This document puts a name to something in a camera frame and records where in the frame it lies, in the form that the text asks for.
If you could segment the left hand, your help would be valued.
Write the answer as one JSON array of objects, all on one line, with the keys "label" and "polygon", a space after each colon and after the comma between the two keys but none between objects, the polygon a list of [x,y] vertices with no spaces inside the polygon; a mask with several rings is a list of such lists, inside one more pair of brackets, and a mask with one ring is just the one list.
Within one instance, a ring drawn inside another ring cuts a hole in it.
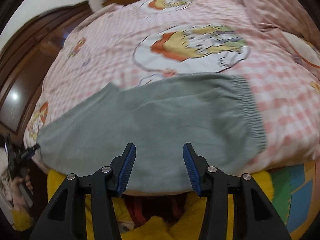
[{"label": "left hand", "polygon": [[26,186],[29,191],[33,190],[33,186],[30,181],[29,176],[29,169],[28,168],[22,168],[21,174],[17,177],[17,186],[18,188],[21,188],[23,186]]}]

